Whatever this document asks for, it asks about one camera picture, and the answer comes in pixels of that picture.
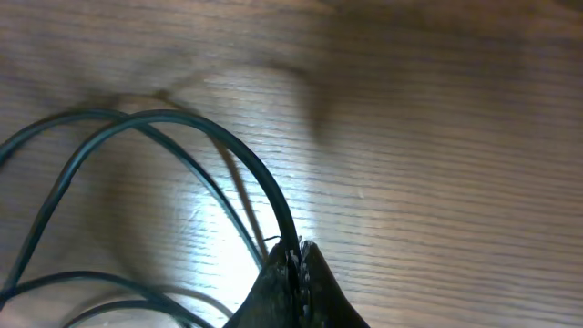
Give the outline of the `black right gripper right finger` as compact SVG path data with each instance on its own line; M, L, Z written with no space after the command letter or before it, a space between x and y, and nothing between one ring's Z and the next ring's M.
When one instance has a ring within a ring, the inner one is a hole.
M343 294L318 245L313 241L303 241L301 256L301 327L369 328L370 325Z

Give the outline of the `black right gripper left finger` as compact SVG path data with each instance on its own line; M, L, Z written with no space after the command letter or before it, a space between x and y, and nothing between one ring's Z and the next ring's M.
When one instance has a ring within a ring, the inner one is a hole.
M224 328L291 328L293 291L285 248L277 243L240 308Z

